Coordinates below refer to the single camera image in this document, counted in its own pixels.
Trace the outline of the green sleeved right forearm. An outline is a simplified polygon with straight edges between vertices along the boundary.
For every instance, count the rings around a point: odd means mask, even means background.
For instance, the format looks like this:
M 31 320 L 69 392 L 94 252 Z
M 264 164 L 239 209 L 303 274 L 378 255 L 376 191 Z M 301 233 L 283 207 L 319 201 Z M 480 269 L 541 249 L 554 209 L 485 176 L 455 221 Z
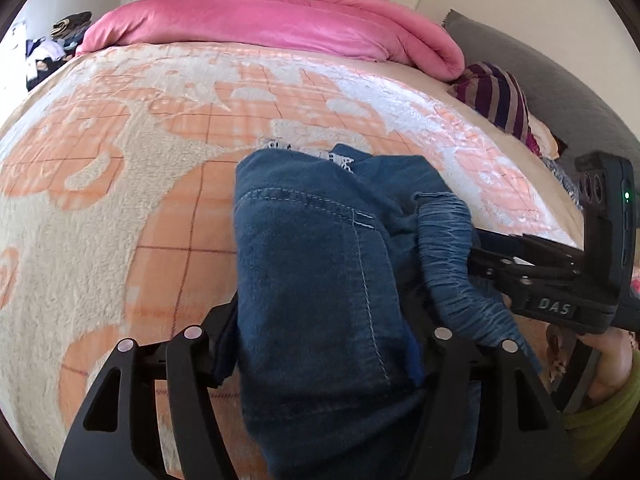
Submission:
M 639 352 L 632 352 L 630 375 L 623 388 L 603 403 L 563 416 L 574 464 L 582 478 L 601 466 L 639 406 Z

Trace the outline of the person right hand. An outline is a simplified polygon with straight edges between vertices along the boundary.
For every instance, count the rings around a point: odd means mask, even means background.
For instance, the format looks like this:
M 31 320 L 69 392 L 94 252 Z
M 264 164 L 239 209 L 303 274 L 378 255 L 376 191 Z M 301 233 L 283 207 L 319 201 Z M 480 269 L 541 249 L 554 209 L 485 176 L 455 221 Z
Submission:
M 566 372 L 570 356 L 564 342 L 565 336 L 570 336 L 570 330 L 549 325 L 547 337 L 547 368 L 540 374 L 546 388 L 551 390 L 553 379 Z M 600 352 L 596 371 L 586 391 L 585 406 L 592 408 L 602 404 L 626 385 L 634 368 L 634 344 L 628 330 L 610 327 L 600 335 L 577 335 L 576 340 L 593 350 Z

